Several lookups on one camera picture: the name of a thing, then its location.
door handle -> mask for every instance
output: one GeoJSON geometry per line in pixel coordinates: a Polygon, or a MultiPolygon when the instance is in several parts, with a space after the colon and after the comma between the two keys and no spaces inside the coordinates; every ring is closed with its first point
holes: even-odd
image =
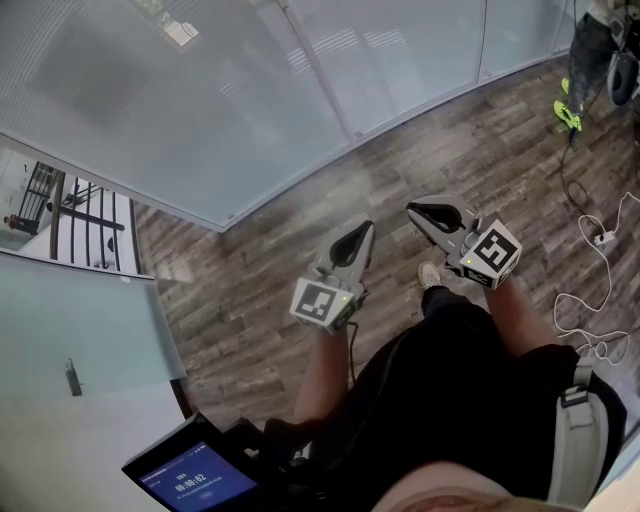
{"type": "Polygon", "coordinates": [[[73,366],[73,359],[69,358],[64,365],[64,373],[67,376],[69,382],[69,389],[71,389],[71,396],[82,396],[82,387],[78,380],[78,374],[76,368],[73,366]]]}

display screen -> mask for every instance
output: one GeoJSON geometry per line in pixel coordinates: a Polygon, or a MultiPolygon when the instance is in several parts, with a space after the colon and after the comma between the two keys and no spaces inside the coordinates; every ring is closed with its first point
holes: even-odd
{"type": "Polygon", "coordinates": [[[140,478],[152,494],[180,512],[200,512],[256,487],[206,443],[140,478]]]}

white cable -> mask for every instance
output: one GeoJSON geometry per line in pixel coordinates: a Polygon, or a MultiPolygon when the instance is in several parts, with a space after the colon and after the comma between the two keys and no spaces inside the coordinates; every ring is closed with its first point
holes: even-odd
{"type": "MultiPolygon", "coordinates": [[[[624,200],[627,197],[631,197],[632,199],[635,199],[638,203],[640,203],[640,199],[638,199],[636,196],[634,196],[631,192],[627,192],[624,196],[622,196],[622,199],[620,199],[620,204],[618,206],[618,220],[616,221],[616,228],[613,230],[613,234],[615,235],[615,233],[618,231],[618,229],[620,228],[620,213],[622,212],[622,203],[624,202],[624,200]]],[[[601,361],[607,361],[609,364],[611,364],[612,366],[618,366],[620,363],[622,363],[624,356],[627,354],[627,349],[629,348],[629,333],[626,331],[613,331],[613,332],[608,332],[606,334],[593,334],[591,332],[585,331],[584,329],[564,329],[562,327],[560,327],[560,325],[558,325],[558,318],[557,318],[557,313],[558,313],[558,302],[560,301],[561,298],[563,297],[569,297],[571,299],[577,300],[580,304],[582,304],[585,308],[587,308],[589,311],[593,311],[594,313],[600,313],[600,311],[602,311],[605,307],[605,305],[607,304],[607,301],[609,300],[609,297],[611,296],[611,291],[613,289],[613,283],[611,281],[611,267],[609,266],[609,260],[607,259],[607,257],[604,255],[604,253],[598,249],[598,247],[596,247],[591,240],[589,240],[587,238],[587,236],[584,234],[584,231],[582,230],[582,224],[580,223],[582,221],[582,219],[591,219],[595,222],[598,223],[598,225],[602,228],[602,233],[604,234],[606,232],[606,230],[604,229],[604,226],[602,225],[602,222],[600,222],[600,220],[596,217],[594,217],[593,215],[581,215],[578,218],[578,229],[580,230],[580,234],[582,235],[582,238],[584,238],[585,242],[587,242],[591,247],[593,247],[596,252],[600,255],[600,257],[604,260],[605,264],[607,265],[607,278],[609,279],[609,291],[607,292],[607,296],[604,298],[604,300],[602,301],[602,304],[597,307],[597,308],[592,308],[591,306],[589,306],[585,301],[583,301],[580,297],[576,297],[575,295],[571,295],[569,293],[560,293],[558,294],[558,296],[556,297],[556,301],[553,305],[553,321],[556,324],[556,327],[562,331],[564,334],[561,334],[559,337],[560,338],[564,338],[566,336],[569,336],[570,334],[574,334],[574,333],[580,333],[582,334],[582,336],[584,336],[585,340],[587,340],[587,342],[582,345],[581,347],[579,347],[578,349],[576,349],[576,352],[578,352],[578,354],[580,354],[583,350],[588,350],[589,352],[593,352],[595,354],[595,356],[600,359],[601,361]],[[608,356],[607,356],[607,351],[609,349],[609,345],[608,343],[611,343],[612,341],[617,341],[617,338],[614,340],[609,340],[609,341],[605,341],[602,340],[602,338],[608,338],[610,336],[619,336],[619,335],[623,335],[624,336],[624,341],[625,341],[625,345],[624,345],[624,352],[622,353],[622,356],[620,356],[620,359],[617,362],[613,362],[608,356]]]]}

shoe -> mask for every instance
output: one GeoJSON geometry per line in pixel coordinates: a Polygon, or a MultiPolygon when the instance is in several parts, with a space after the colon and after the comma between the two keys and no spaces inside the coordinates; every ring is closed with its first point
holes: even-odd
{"type": "Polygon", "coordinates": [[[418,267],[418,279],[425,290],[440,286],[440,273],[433,263],[425,261],[418,267]]]}
{"type": "MultiPolygon", "coordinates": [[[[569,79],[563,78],[562,81],[560,82],[560,85],[562,86],[562,90],[564,91],[564,93],[566,95],[569,95],[569,79]]],[[[584,110],[584,103],[580,103],[580,112],[582,112],[583,110],[584,110]]]]}
{"type": "Polygon", "coordinates": [[[580,120],[580,116],[574,116],[567,106],[561,101],[556,101],[553,103],[553,111],[555,114],[565,123],[569,128],[575,128],[579,132],[582,131],[582,122],[580,120]]]}

black cable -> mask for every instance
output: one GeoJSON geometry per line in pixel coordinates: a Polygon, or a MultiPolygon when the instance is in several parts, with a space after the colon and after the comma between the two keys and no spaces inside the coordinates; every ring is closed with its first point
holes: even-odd
{"type": "Polygon", "coordinates": [[[353,343],[356,341],[356,334],[360,329],[360,324],[357,322],[347,322],[347,325],[353,325],[353,333],[351,334],[351,340],[349,341],[349,366],[351,367],[351,381],[356,383],[356,371],[353,366],[353,343]]]}
{"type": "MultiPolygon", "coordinates": [[[[612,69],[613,69],[613,66],[611,66],[609,71],[607,72],[607,76],[605,77],[604,82],[598,88],[598,91],[596,92],[596,95],[591,100],[591,103],[589,103],[589,106],[587,106],[585,111],[580,116],[580,123],[581,124],[582,124],[582,120],[584,119],[584,117],[587,115],[589,110],[591,110],[591,107],[593,107],[593,104],[598,99],[598,96],[600,96],[600,93],[602,92],[602,89],[607,84],[607,77],[609,76],[609,73],[611,73],[612,69]]],[[[565,177],[564,177],[564,161],[565,161],[565,159],[567,157],[567,153],[569,152],[569,148],[571,147],[573,142],[576,140],[577,135],[578,135],[578,130],[576,128],[571,128],[571,131],[569,132],[569,141],[567,142],[567,147],[564,149],[564,153],[562,153],[562,158],[560,159],[560,168],[559,168],[558,171],[560,172],[560,181],[562,182],[562,190],[564,191],[564,195],[567,196],[567,200],[569,201],[569,203],[571,203],[573,205],[573,207],[580,212],[580,215],[586,216],[586,219],[593,226],[595,226],[599,231],[601,231],[601,234],[604,234],[604,231],[602,230],[602,228],[588,216],[587,212],[584,210],[582,205],[578,201],[576,201],[574,199],[574,197],[571,195],[571,191],[569,189],[570,189],[571,185],[577,186],[578,188],[580,188],[580,190],[582,190],[583,194],[587,198],[586,200],[589,201],[589,193],[587,192],[587,190],[584,188],[582,183],[580,183],[578,180],[566,181],[565,177]]]]}

